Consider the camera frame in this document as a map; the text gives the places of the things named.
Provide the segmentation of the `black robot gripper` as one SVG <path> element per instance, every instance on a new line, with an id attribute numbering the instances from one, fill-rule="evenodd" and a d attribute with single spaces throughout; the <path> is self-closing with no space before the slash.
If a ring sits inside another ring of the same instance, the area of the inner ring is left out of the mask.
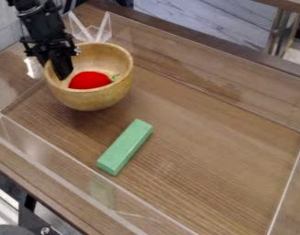
<path id="1" fill-rule="evenodd" d="M 7 0 L 18 11 L 18 18 L 24 25 L 27 34 L 20 43 L 26 54 L 38 58 L 42 66 L 51 59 L 55 74 L 60 81 L 74 71 L 71 56 L 76 55 L 72 36 L 66 32 L 60 16 L 62 6 L 55 0 Z"/>

